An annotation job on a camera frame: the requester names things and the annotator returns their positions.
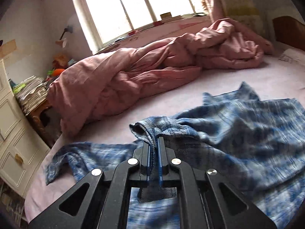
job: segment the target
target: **white cabinet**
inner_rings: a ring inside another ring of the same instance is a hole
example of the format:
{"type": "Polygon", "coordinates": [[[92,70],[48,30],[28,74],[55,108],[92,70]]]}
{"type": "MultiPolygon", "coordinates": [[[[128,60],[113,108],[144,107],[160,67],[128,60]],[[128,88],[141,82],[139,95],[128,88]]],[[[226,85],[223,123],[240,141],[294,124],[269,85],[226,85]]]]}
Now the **white cabinet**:
{"type": "Polygon", "coordinates": [[[25,197],[30,179],[49,152],[49,147],[23,115],[1,60],[0,98],[0,177],[25,197]]]}

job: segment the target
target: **mattress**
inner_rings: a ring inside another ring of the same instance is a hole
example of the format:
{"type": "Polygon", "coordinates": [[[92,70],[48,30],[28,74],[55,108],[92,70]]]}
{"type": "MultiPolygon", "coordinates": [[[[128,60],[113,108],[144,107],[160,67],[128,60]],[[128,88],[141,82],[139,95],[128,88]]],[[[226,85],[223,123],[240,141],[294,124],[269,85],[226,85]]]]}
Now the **mattress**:
{"type": "Polygon", "coordinates": [[[85,125],[73,139],[64,134],[57,140],[35,174],[25,200],[28,222],[46,209],[75,184],[71,171],[64,173],[48,186],[45,185],[45,167],[60,147],[71,142],[125,144],[136,138],[129,124],[157,115],[171,116],[199,106],[202,93],[219,95],[238,89],[242,81],[255,89],[262,100],[297,98],[305,106],[305,66],[265,56],[259,68],[244,70],[207,70],[192,83],[175,90],[138,101],[125,112],[85,125]]]}

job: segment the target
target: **pink blanket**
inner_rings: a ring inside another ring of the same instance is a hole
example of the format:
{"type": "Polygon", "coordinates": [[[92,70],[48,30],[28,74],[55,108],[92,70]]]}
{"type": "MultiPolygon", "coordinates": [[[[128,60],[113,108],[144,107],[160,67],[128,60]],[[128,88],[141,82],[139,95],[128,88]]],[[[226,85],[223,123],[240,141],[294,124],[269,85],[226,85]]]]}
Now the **pink blanket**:
{"type": "Polygon", "coordinates": [[[144,47],[91,56],[65,70],[48,91],[62,131],[76,135],[86,122],[116,115],[138,99],[196,79],[202,69],[258,67],[272,44],[241,23],[222,19],[144,47]]]}

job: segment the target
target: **plaid shirt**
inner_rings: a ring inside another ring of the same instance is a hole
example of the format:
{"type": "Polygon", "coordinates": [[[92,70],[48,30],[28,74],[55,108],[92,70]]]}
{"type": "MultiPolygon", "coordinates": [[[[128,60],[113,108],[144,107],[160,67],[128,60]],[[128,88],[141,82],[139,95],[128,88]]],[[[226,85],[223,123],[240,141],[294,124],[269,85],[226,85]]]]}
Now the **plaid shirt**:
{"type": "MultiPolygon", "coordinates": [[[[47,184],[63,163],[69,163],[77,181],[96,167],[115,168],[132,157],[142,141],[150,144],[155,167],[156,127],[178,158],[193,168],[221,172],[278,229],[287,225],[305,198],[305,110],[295,99],[260,101],[246,83],[223,95],[204,93],[202,106],[173,117],[150,117],[131,124],[140,139],[131,144],[62,147],[46,170],[47,184]]],[[[138,188],[132,189],[127,228],[180,227],[174,195],[152,201],[148,195],[147,201],[139,201],[138,193],[138,188]]]]}

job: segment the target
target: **crumpled blanket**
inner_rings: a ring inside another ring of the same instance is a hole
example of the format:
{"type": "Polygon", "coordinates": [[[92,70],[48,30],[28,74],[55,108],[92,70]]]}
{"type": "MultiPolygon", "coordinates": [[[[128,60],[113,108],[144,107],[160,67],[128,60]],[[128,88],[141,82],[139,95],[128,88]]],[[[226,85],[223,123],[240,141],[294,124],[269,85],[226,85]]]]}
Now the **crumpled blanket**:
{"type": "Polygon", "coordinates": [[[221,19],[196,35],[83,59],[50,85],[47,98],[61,115],[61,130],[74,136],[86,122],[193,81],[203,68],[258,67],[264,52],[273,52],[269,41],[237,21],[221,19]]]}
{"type": "MultiPolygon", "coordinates": [[[[176,157],[194,168],[214,168],[225,175],[278,229],[287,225],[305,198],[305,110],[296,99],[260,101],[242,83],[227,94],[204,93],[202,106],[171,118],[150,117],[130,125],[138,139],[151,145],[154,166],[156,127],[176,157]]],[[[48,166],[46,182],[56,178],[64,163],[80,180],[93,168],[114,168],[140,146],[140,141],[66,145],[48,166]]],[[[132,189],[127,228],[180,227],[176,197],[139,202],[138,192],[132,189]]]]}

